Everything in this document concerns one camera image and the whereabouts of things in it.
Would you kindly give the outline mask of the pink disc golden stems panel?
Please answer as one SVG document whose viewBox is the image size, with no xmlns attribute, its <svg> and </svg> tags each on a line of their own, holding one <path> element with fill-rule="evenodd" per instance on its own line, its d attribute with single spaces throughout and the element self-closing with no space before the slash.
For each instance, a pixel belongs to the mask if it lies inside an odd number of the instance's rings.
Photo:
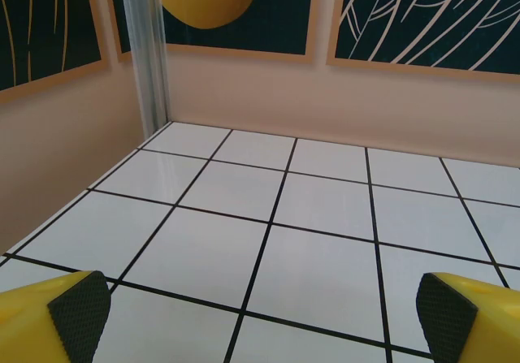
<svg viewBox="0 0 520 363">
<path fill-rule="evenodd" d="M 0 104 L 107 66 L 98 0 L 0 0 Z"/>
</svg>

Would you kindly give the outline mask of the aluminium corner post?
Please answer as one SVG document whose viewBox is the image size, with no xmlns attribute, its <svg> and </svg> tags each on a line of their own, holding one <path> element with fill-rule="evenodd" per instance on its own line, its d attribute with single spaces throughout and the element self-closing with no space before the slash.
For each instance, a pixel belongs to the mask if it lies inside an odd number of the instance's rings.
<svg viewBox="0 0 520 363">
<path fill-rule="evenodd" d="M 143 135 L 170 119 L 167 47 L 161 0 L 123 0 Z"/>
</svg>

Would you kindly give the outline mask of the feather leaves dark wall panel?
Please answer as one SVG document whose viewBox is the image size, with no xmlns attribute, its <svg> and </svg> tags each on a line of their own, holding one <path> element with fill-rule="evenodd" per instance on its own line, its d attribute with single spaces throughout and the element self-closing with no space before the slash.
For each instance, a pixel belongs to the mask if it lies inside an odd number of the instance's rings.
<svg viewBox="0 0 520 363">
<path fill-rule="evenodd" d="M 327 62 L 520 83 L 520 0 L 335 0 Z"/>
</svg>

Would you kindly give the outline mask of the golden oval dark wall panel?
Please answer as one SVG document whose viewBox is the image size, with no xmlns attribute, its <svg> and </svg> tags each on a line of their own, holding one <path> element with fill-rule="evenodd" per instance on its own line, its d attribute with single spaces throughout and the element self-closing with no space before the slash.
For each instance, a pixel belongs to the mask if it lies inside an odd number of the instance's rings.
<svg viewBox="0 0 520 363">
<path fill-rule="evenodd" d="M 111 0 L 119 56 L 135 49 L 143 15 L 169 50 L 309 63 L 317 0 Z"/>
</svg>

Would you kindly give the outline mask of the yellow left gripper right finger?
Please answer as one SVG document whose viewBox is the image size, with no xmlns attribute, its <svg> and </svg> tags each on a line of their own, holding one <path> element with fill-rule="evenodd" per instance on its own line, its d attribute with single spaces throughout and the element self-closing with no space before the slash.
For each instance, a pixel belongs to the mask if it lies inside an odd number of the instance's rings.
<svg viewBox="0 0 520 363">
<path fill-rule="evenodd" d="M 520 363 L 520 291 L 426 273 L 416 310 L 435 363 Z"/>
</svg>

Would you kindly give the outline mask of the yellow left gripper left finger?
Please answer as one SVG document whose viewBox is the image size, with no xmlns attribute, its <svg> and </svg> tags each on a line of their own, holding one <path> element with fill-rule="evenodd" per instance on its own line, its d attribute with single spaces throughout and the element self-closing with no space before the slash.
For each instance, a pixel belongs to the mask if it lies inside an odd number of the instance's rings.
<svg viewBox="0 0 520 363">
<path fill-rule="evenodd" d="M 99 270 L 0 293 L 0 363 L 93 363 L 111 309 Z"/>
</svg>

